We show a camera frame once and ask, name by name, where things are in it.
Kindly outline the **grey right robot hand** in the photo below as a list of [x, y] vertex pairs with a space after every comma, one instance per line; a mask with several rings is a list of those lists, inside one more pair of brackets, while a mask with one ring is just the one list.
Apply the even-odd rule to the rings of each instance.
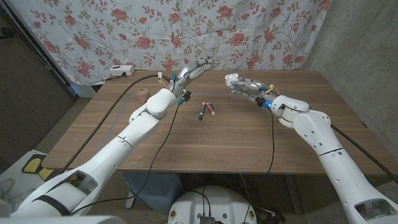
[[230, 84], [231, 92], [249, 98], [258, 107], [270, 108], [278, 97], [270, 88], [260, 81], [250, 78], [235, 78]]

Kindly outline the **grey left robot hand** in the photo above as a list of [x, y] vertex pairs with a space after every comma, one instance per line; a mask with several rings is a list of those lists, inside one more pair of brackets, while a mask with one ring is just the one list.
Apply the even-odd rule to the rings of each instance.
[[176, 76], [176, 80], [171, 84], [169, 90], [178, 98], [183, 95], [186, 87], [191, 84], [192, 81], [200, 78], [206, 71], [216, 68], [220, 64], [219, 61], [212, 58], [212, 56], [206, 56], [188, 62]]

